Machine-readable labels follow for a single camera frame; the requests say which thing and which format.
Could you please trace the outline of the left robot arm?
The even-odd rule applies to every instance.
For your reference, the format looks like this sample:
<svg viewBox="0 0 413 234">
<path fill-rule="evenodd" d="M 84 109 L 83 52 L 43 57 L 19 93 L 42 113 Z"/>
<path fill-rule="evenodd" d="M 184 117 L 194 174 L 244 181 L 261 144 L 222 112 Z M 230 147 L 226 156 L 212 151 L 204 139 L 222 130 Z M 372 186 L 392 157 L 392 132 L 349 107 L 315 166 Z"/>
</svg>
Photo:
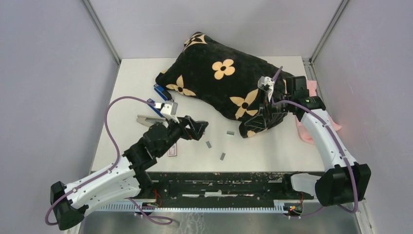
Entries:
<svg viewBox="0 0 413 234">
<path fill-rule="evenodd" d="M 138 195 L 150 197 L 153 182 L 146 170 L 178 140 L 200 140 L 207 126 L 207 121 L 194 121 L 190 116 L 169 120 L 167 126 L 153 124 L 115 162 L 75 182 L 54 183 L 50 188 L 51 207 L 46 213 L 46 223 L 52 225 L 49 215 L 54 214 L 54 224 L 64 231 L 112 202 Z"/>
</svg>

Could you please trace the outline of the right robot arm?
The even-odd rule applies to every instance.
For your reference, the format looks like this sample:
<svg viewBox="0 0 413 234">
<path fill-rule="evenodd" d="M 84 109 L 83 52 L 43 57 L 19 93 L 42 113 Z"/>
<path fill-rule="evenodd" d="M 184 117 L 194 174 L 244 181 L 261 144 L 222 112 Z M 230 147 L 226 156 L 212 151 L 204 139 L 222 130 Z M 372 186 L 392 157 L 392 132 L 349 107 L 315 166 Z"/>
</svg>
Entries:
<svg viewBox="0 0 413 234">
<path fill-rule="evenodd" d="M 315 196 L 323 207 L 353 203 L 350 213 L 358 210 L 358 203 L 364 198 L 371 169 L 360 164 L 349 153 L 339 139 L 326 107 L 318 96 L 311 96 L 304 76 L 286 79 L 286 91 L 281 99 L 273 99 L 276 79 L 260 77 L 257 87 L 264 92 L 259 112 L 245 125 L 264 129 L 265 118 L 274 114 L 292 113 L 310 134 L 324 166 L 321 176 L 309 173 L 287 175 L 281 186 L 282 195 L 294 199 L 301 192 Z"/>
</svg>

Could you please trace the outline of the blue stapler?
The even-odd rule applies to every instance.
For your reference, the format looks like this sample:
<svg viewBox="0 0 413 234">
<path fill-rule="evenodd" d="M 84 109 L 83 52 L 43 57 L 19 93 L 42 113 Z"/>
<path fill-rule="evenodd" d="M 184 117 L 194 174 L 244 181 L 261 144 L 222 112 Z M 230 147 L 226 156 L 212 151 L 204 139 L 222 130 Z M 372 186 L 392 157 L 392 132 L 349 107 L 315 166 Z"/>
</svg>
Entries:
<svg viewBox="0 0 413 234">
<path fill-rule="evenodd" d="M 154 84 L 154 91 L 165 101 L 173 100 L 171 94 L 159 84 Z"/>
<path fill-rule="evenodd" d="M 151 98 L 147 99 L 147 102 L 151 103 L 151 104 L 155 104 L 156 102 L 154 100 L 152 100 Z M 148 104 L 148 106 L 159 116 L 159 117 L 164 117 L 160 110 L 157 109 L 154 105 L 150 105 Z"/>
</svg>

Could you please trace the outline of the grey beige stapler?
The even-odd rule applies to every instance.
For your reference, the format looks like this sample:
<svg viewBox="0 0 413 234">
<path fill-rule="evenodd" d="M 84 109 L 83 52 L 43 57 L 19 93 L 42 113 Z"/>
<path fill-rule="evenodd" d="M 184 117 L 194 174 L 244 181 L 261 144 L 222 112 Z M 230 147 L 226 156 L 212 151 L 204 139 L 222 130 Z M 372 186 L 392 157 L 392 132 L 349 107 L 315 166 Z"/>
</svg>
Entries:
<svg viewBox="0 0 413 234">
<path fill-rule="evenodd" d="M 145 116 L 145 115 L 137 115 L 136 121 L 146 127 L 151 127 L 157 123 L 164 123 L 166 119 L 164 117 L 152 117 L 152 116 Z"/>
</svg>

